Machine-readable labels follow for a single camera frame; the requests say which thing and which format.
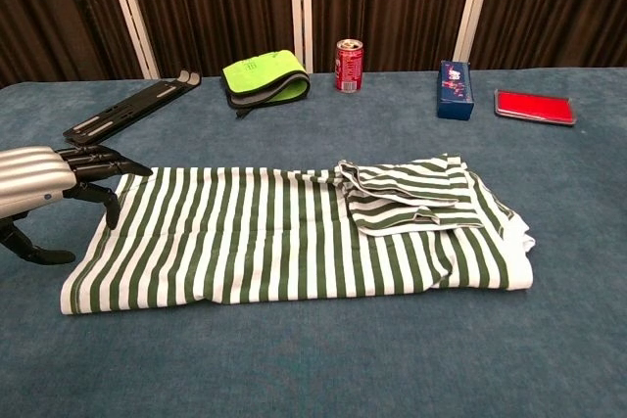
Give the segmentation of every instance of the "green and white striped shirt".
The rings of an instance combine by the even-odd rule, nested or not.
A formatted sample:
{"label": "green and white striped shirt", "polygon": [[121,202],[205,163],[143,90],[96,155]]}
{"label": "green and white striped shirt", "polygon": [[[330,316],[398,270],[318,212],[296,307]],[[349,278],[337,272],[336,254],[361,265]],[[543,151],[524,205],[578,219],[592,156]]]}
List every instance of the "green and white striped shirt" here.
{"label": "green and white striped shirt", "polygon": [[[385,230],[396,225],[398,231],[380,236],[365,233],[368,224],[376,226],[376,202],[360,201],[343,174],[345,163],[322,171],[154,168],[150,177],[125,175],[117,190],[118,228],[100,222],[63,286],[62,312],[530,287],[526,252],[533,239],[522,219],[461,161],[408,165],[422,163],[450,172],[440,185],[448,190],[436,193],[453,196],[432,199],[449,198],[448,206],[412,207],[433,211],[439,224],[419,213],[388,224]],[[380,173],[372,168],[359,167],[374,184]],[[380,169],[388,176],[396,173],[387,170],[404,171],[403,165]],[[426,187],[410,196],[433,193]]]}

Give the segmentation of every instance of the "dark curtain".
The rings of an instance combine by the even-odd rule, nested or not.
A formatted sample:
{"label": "dark curtain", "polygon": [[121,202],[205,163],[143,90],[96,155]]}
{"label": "dark curtain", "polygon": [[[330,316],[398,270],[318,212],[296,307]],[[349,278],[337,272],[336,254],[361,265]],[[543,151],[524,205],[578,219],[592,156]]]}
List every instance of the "dark curtain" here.
{"label": "dark curtain", "polygon": [[294,50],[291,0],[138,0],[161,76]]}
{"label": "dark curtain", "polygon": [[0,86],[141,76],[118,0],[0,0],[0,10]]}
{"label": "dark curtain", "polygon": [[434,70],[451,59],[465,0],[312,0],[313,67],[331,71],[335,44],[363,42],[365,70]]}
{"label": "dark curtain", "polygon": [[627,66],[627,0],[484,0],[474,69]]}

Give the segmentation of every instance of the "red can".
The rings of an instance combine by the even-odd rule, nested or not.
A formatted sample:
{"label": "red can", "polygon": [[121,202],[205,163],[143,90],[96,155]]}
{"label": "red can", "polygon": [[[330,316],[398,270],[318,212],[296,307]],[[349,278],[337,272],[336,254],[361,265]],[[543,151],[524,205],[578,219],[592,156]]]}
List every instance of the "red can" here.
{"label": "red can", "polygon": [[345,93],[362,88],[363,44],[357,39],[337,42],[335,53],[335,86]]}

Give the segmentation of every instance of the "green pouch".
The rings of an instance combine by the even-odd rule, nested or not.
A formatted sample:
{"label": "green pouch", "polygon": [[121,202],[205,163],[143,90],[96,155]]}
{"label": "green pouch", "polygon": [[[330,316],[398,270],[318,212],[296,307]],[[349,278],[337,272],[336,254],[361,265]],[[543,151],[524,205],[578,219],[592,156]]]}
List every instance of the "green pouch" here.
{"label": "green pouch", "polygon": [[238,61],[222,70],[228,105],[244,117],[254,108],[305,98],[310,78],[291,51],[277,51]]}

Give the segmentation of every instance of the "small box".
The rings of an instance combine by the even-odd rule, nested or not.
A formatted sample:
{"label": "small box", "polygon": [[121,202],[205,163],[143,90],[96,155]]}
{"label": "small box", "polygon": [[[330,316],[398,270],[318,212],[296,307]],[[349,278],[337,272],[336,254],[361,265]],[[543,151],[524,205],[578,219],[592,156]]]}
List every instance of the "small box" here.
{"label": "small box", "polygon": [[438,73],[438,117],[469,120],[473,107],[468,63],[442,61]]}

